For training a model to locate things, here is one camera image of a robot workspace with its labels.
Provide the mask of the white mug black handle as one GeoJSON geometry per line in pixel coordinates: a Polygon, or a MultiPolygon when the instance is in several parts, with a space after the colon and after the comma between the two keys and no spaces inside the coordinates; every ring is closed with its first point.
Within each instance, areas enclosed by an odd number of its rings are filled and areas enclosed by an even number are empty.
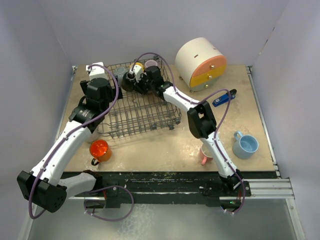
{"type": "Polygon", "coordinates": [[[135,88],[135,82],[136,75],[128,71],[122,77],[121,87],[126,92],[133,92],[135,88]]]}

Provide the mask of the yellow mug black handle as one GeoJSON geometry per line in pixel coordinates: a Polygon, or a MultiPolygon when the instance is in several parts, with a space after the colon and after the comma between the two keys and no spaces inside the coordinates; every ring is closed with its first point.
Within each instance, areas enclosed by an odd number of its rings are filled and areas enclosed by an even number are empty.
{"type": "Polygon", "coordinates": [[[129,70],[131,71],[131,70],[136,70],[136,69],[142,69],[142,70],[144,70],[144,65],[142,64],[142,63],[140,63],[140,62],[136,62],[135,64],[131,64],[130,66],[129,66],[129,70]]]}

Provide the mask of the purple mug black handle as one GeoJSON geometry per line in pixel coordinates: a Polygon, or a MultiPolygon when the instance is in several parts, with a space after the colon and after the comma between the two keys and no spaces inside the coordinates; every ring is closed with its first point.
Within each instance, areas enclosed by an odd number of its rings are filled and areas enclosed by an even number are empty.
{"type": "Polygon", "coordinates": [[[150,60],[147,60],[145,63],[144,63],[144,68],[149,68],[149,67],[152,67],[152,66],[158,66],[158,62],[156,60],[153,60],[153,59],[150,59],[150,60]]]}

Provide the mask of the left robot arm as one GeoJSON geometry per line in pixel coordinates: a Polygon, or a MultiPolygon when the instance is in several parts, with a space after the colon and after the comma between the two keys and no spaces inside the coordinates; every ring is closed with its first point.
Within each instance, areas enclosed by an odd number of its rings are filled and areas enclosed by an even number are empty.
{"type": "Polygon", "coordinates": [[[103,191],[102,178],[91,170],[65,179],[62,175],[76,151],[118,100],[118,79],[113,77],[112,80],[113,86],[106,77],[95,77],[80,83],[84,96],[73,109],[58,140],[36,166],[29,172],[21,171],[17,176],[32,219],[36,219],[33,205],[54,213],[70,197],[84,192],[98,196],[103,191]]]}

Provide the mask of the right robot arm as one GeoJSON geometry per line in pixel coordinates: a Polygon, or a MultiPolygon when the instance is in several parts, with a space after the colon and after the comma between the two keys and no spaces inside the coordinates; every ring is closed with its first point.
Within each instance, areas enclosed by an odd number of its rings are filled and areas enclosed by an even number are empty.
{"type": "Polygon", "coordinates": [[[228,156],[218,134],[217,122],[210,104],[195,100],[184,94],[170,81],[165,81],[158,66],[146,69],[135,65],[126,75],[142,92],[153,92],[154,95],[171,103],[187,114],[188,127],[191,134],[199,139],[211,153],[222,183],[222,190],[228,196],[240,190],[243,177],[236,165],[228,156]]]}

